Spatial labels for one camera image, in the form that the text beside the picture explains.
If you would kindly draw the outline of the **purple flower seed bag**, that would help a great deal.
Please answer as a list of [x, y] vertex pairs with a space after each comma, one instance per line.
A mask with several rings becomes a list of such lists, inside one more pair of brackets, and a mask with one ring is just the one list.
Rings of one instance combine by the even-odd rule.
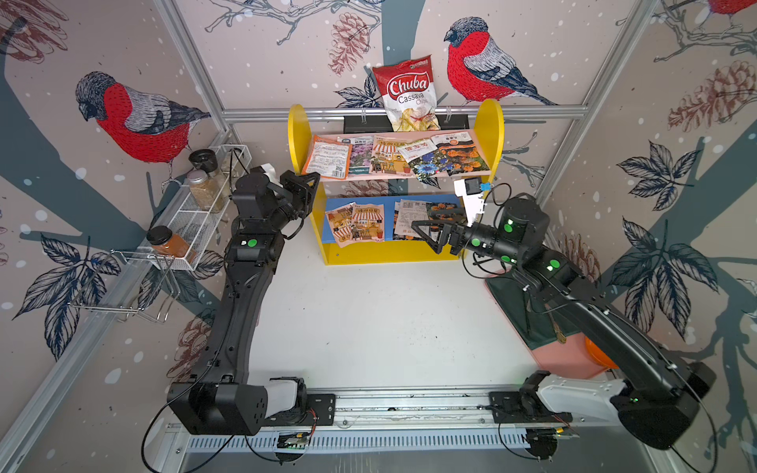
[[336, 141], [351, 145], [349, 175], [368, 175], [372, 169], [374, 137], [370, 135], [338, 136]]

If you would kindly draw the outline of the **white text seed bag lower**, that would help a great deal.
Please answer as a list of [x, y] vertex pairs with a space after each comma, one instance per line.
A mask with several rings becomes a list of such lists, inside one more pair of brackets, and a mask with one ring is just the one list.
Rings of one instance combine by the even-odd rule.
[[400, 199], [394, 204], [393, 240], [421, 240], [413, 229], [415, 221], [429, 219], [428, 203], [424, 201]]

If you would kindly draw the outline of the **orange flower seed bag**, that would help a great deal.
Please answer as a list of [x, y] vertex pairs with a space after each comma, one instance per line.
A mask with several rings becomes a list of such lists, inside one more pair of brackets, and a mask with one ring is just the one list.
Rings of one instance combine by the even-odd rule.
[[436, 134], [431, 141], [437, 147], [434, 152], [434, 163], [440, 173], [459, 175], [460, 173], [477, 173], [489, 171], [488, 164], [478, 151], [469, 132]]
[[429, 221], [450, 221], [459, 224], [466, 223], [465, 210], [457, 203], [428, 203], [427, 210]]

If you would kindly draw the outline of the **orange sauce jar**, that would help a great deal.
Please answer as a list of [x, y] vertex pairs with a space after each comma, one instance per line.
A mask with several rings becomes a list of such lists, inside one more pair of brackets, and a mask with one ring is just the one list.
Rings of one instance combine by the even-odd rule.
[[196, 252], [189, 243], [167, 226], [151, 228], [146, 234], [146, 240], [158, 254], [183, 258], [187, 262], [195, 260]]

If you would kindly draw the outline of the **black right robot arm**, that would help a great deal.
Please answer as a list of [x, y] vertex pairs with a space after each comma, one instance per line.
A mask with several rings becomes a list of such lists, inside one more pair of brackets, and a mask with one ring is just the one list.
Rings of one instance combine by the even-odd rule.
[[[532, 197], [504, 204], [495, 227], [473, 221], [415, 221], [413, 230], [434, 252], [469, 250], [510, 266], [509, 277], [534, 301], [561, 315], [617, 364], [609, 382], [573, 380], [548, 371], [532, 374], [493, 405], [497, 423], [569, 421], [582, 414], [622, 425], [641, 443], [667, 451], [688, 431], [716, 380], [702, 363], [688, 364], [632, 325], [564, 254], [544, 246], [549, 224]], [[437, 232], [426, 233], [433, 226]]]

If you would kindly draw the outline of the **market stall seed bag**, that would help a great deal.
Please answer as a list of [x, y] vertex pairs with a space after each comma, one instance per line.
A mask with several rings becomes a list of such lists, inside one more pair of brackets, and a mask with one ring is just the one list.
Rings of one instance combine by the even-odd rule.
[[406, 159], [398, 152], [402, 142], [375, 136], [370, 159], [371, 175], [397, 175], [409, 177], [412, 175], [411, 167]]

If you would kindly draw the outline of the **clear spice jar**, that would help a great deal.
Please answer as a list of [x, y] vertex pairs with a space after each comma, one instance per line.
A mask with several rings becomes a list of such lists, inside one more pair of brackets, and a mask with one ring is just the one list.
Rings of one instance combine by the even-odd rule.
[[244, 151], [238, 147], [231, 147], [224, 150], [223, 163], [221, 164], [221, 171], [225, 177], [228, 177], [231, 181], [238, 179], [243, 173], [242, 158], [244, 157]]

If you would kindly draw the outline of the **orange flower seed bag top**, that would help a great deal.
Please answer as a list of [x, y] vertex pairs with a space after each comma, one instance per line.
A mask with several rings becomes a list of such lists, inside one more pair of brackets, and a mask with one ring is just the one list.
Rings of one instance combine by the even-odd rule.
[[434, 152], [434, 163], [440, 173], [459, 175], [460, 173], [477, 173], [489, 171], [488, 164], [478, 151], [469, 132], [436, 134], [431, 141], [437, 147]]

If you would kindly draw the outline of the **black wall bracket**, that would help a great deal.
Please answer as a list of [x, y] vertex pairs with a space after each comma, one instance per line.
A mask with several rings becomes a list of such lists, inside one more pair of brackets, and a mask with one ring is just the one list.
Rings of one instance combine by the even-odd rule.
[[[438, 115], [441, 130], [469, 129], [469, 117], [465, 114]], [[346, 134], [360, 133], [392, 133], [393, 128], [386, 115], [345, 116], [343, 132]]]

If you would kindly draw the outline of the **market stall bag lower left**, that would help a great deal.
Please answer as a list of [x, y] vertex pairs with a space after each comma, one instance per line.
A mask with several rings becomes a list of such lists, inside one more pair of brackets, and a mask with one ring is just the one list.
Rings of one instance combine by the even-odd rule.
[[336, 209], [326, 211], [325, 218], [331, 234], [340, 248], [355, 244], [355, 225], [353, 221], [355, 204], [349, 203]]

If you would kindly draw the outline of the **yellow two-tier shelf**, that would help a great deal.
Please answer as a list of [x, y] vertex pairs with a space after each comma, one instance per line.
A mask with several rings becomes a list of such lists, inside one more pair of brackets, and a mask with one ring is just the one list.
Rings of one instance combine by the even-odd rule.
[[[293, 168], [301, 173], [308, 160], [309, 147], [313, 141], [313, 132], [306, 109], [295, 104], [289, 110], [288, 140]], [[486, 100], [479, 106], [470, 130], [479, 153], [490, 168], [486, 173], [488, 182], [494, 181], [504, 147], [505, 122], [502, 106], [494, 100]], [[380, 263], [404, 263], [426, 261], [453, 261], [449, 254], [436, 254], [427, 244], [418, 240], [398, 240], [397, 242], [360, 242], [340, 248], [338, 244], [325, 242], [323, 236], [330, 234], [325, 212], [327, 206], [337, 200], [325, 192], [325, 183], [321, 182], [315, 193], [313, 213], [310, 222], [313, 225], [315, 239], [321, 250], [323, 261], [327, 265], [358, 265]]]

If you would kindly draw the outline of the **silver lid spice jar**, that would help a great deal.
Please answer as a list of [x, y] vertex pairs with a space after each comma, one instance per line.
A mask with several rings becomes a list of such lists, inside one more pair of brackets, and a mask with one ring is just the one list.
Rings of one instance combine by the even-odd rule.
[[218, 182], [210, 177], [206, 171], [195, 169], [186, 175], [189, 190], [197, 207], [212, 214], [221, 213], [224, 208]]

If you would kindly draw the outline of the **black lid spice jar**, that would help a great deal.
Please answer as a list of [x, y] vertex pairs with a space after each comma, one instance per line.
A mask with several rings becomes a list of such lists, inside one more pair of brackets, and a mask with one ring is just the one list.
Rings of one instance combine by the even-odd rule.
[[216, 181], [223, 196], [231, 196], [228, 175], [222, 171], [217, 159], [217, 154], [214, 150], [199, 149], [193, 151], [189, 154], [188, 160], [195, 169], [205, 171], [209, 177], [212, 177], [212, 179]]

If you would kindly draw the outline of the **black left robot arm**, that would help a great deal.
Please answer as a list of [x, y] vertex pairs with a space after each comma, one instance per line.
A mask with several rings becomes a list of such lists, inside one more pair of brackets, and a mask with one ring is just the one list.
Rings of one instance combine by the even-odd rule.
[[172, 384], [167, 404], [193, 435], [254, 436], [269, 420], [299, 424], [311, 416], [302, 378], [248, 384], [250, 347], [262, 302], [289, 240], [284, 228], [313, 211], [321, 177], [285, 171], [270, 179], [261, 167], [237, 180], [238, 216], [223, 257], [221, 307], [187, 382]]

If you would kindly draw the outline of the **pink tray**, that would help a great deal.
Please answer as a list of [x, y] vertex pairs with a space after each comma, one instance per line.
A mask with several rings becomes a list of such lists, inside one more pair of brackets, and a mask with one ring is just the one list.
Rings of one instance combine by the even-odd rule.
[[563, 376], [563, 378], [580, 378], [581, 380], [590, 380], [606, 371], [606, 368], [593, 362], [589, 356], [585, 348], [583, 332], [565, 337], [556, 323], [554, 323], [554, 328], [557, 342], [535, 350], [528, 348], [542, 370]]

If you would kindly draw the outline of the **red Chuba chips bag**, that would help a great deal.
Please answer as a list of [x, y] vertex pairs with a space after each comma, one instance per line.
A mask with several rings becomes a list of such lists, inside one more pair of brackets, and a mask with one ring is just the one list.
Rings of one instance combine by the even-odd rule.
[[375, 67], [373, 73], [394, 132], [440, 130], [430, 55]]

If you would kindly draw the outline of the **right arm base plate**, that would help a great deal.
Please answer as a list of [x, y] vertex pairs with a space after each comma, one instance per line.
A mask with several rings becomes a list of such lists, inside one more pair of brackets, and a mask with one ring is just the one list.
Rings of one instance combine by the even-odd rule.
[[519, 391], [491, 391], [489, 405], [496, 424], [552, 423], [567, 425], [573, 422], [569, 412], [552, 412], [534, 395], [523, 396]]

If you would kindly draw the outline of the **blue flower seed bag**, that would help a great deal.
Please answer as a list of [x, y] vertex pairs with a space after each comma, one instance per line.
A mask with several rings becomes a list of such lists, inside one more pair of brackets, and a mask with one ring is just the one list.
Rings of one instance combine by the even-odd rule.
[[449, 171], [449, 160], [431, 139], [400, 143], [397, 151], [421, 183], [439, 186], [437, 175]]

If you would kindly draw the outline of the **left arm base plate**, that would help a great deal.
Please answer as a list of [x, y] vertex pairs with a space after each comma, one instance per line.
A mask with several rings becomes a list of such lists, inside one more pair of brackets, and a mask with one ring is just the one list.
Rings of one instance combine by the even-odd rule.
[[264, 427], [332, 426], [335, 408], [335, 394], [308, 394], [305, 401], [299, 400], [289, 411], [280, 412], [265, 419], [263, 425]]

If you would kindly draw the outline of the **orange white seed bag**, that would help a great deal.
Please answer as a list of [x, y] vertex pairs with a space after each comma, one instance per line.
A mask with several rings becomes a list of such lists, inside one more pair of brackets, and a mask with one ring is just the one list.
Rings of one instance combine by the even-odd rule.
[[318, 173], [322, 179], [345, 181], [349, 177], [353, 146], [315, 136], [303, 173]]

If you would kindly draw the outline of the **orange flower seed bag lower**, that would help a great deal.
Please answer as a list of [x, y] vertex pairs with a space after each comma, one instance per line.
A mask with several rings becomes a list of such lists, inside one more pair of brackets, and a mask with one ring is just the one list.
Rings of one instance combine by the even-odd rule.
[[429, 221], [450, 221], [459, 224], [466, 223], [465, 210], [457, 203], [428, 203], [427, 210]]

